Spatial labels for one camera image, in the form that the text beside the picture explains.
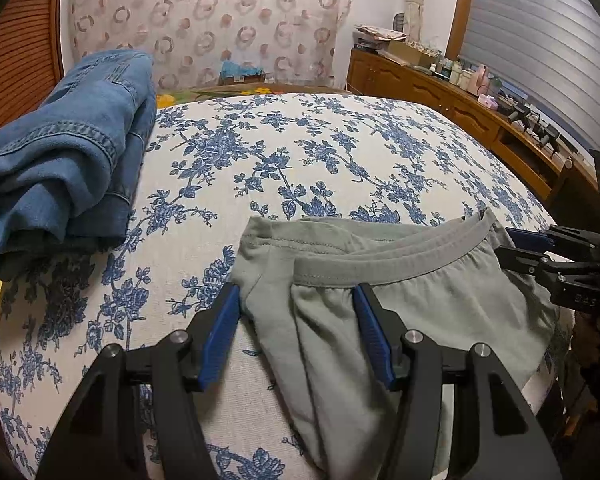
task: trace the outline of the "bottle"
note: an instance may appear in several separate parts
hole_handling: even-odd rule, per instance
[[[440,70],[440,73],[442,75],[445,75],[447,77],[451,77],[451,66],[452,66],[452,61],[450,59],[447,59],[445,57],[445,59],[442,60],[442,70]]]
[[[458,86],[460,84],[460,73],[462,72],[462,64],[457,61],[451,66],[451,76],[449,82],[452,85]]]
[[[471,76],[473,73],[470,70],[463,70],[460,74],[460,80],[458,86],[461,90],[467,90],[469,88],[469,81],[471,81]]]

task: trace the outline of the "wooden headboard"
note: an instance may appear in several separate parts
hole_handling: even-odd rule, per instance
[[[0,127],[35,110],[62,75],[59,0],[9,0],[0,12]]]

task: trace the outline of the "blue gripper pad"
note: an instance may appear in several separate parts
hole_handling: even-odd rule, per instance
[[[545,253],[554,250],[554,241],[544,233],[524,231],[522,229],[514,229],[513,227],[507,227],[507,233],[518,249],[533,251],[535,253]]]
[[[397,381],[391,366],[391,349],[359,285],[353,288],[353,308],[358,316],[360,335],[376,379],[393,391]]]
[[[220,377],[226,355],[234,338],[240,318],[240,288],[232,286],[226,301],[220,306],[211,330],[202,349],[202,366],[198,374],[198,384],[204,391]]]

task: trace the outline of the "metal screw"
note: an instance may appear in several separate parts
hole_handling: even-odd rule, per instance
[[[176,330],[175,332],[171,332],[169,334],[169,339],[171,339],[171,341],[174,343],[180,344],[189,339],[189,334],[187,334],[184,330]]]
[[[120,353],[121,350],[122,346],[117,343],[111,343],[102,349],[102,354],[104,357],[115,357]]]
[[[424,336],[422,335],[422,332],[418,332],[417,330],[407,330],[404,338],[409,343],[417,344],[424,339]]]
[[[474,347],[474,352],[477,353],[480,357],[487,357],[491,355],[491,348],[485,343],[478,343]]]

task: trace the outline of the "bed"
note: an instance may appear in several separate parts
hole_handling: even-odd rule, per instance
[[[487,150],[430,108],[334,94],[253,95],[158,111],[126,241],[60,256],[7,284],[0,306],[0,419],[29,477],[65,403],[104,345],[157,342],[207,308],[249,216],[342,216],[437,225],[490,206],[506,226],[552,219]],[[523,393],[536,412],[571,334],[563,311]],[[161,478],[150,391],[146,459]],[[221,383],[196,394],[222,478],[321,478],[289,425],[247,329]]]

